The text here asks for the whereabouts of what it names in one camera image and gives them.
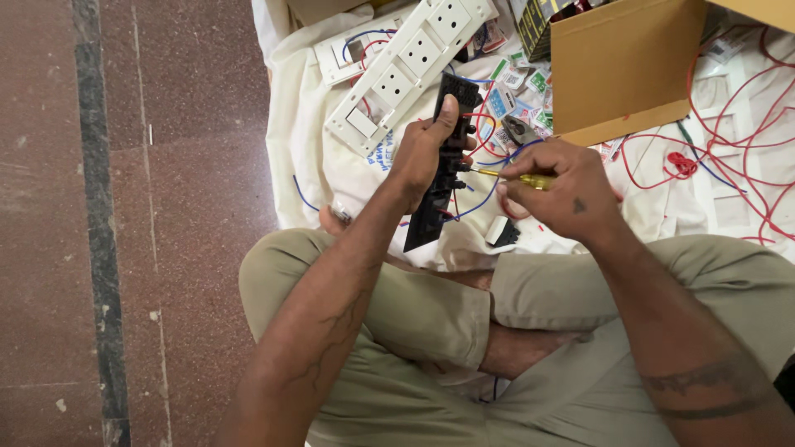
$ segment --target khaki pants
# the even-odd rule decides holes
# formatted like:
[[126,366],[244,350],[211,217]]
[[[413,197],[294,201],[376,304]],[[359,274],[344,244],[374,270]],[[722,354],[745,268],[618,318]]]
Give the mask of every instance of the khaki pants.
[[[294,229],[262,238],[240,268],[259,339],[334,238]],[[752,243],[685,236],[657,258],[757,356],[773,378],[795,345],[795,267]],[[675,445],[642,389],[610,290],[590,255],[500,255],[491,292],[384,264],[351,356],[310,429],[323,445]],[[476,368],[489,320],[593,329],[544,358],[489,404],[470,402],[410,360]]]

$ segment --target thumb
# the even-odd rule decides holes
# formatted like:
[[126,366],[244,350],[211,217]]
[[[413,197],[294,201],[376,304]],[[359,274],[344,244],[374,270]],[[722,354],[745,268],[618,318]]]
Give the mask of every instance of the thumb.
[[442,108],[436,121],[425,131],[433,136],[440,145],[450,136],[458,122],[458,99],[451,94],[444,96]]
[[533,208],[543,197],[544,192],[525,185],[519,180],[504,181],[497,185],[497,193],[504,194],[509,199],[533,212]]

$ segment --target white electrical socket plate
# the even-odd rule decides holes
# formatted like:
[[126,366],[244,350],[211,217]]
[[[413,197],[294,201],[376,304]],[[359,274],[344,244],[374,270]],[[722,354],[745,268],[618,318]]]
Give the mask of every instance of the white electrical socket plate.
[[[343,59],[342,51],[345,42],[362,31],[369,31],[371,29],[400,29],[400,26],[409,18],[414,8],[414,4],[408,5],[315,44],[313,48],[315,49],[317,64],[320,66],[320,74],[323,76],[323,82],[329,87],[332,87],[361,74],[364,71],[362,69],[362,63],[352,62],[354,59],[359,58],[359,54],[355,55],[356,58],[351,58],[351,52],[345,49],[345,58]],[[384,33],[369,33],[359,37],[358,40],[360,40],[364,46],[379,39],[388,39],[388,37]],[[373,46],[369,47],[365,55],[367,59],[365,64],[370,63],[373,60],[372,56],[381,52],[385,47],[386,44],[380,43],[373,44]]]
[[[381,49],[378,57],[374,61],[367,61],[367,70],[328,117],[326,129],[354,152],[365,157],[398,123],[475,31],[497,15],[498,11],[491,0],[420,1],[402,22],[390,43]],[[349,35],[373,29],[373,25],[369,26],[354,29]],[[354,112],[359,101],[370,90],[373,94],[368,95],[368,99],[377,97],[387,108],[383,118],[375,123],[378,130],[373,134],[369,134],[372,127],[366,123],[362,126],[361,117]]]

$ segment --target fingernail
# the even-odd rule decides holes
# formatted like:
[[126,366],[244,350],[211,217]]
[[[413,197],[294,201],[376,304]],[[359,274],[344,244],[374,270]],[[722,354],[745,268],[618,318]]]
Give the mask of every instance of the fingernail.
[[442,103],[442,111],[452,112],[453,108],[455,107],[455,105],[453,104],[453,101],[455,101],[455,100],[456,100],[455,96],[453,96],[453,95],[451,95],[449,93],[447,95],[445,95],[444,96],[444,102]]

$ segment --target brown floor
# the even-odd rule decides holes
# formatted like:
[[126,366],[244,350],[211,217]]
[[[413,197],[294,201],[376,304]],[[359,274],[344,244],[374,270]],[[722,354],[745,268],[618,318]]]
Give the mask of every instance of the brown floor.
[[276,228],[250,1],[3,9],[0,445],[207,445]]

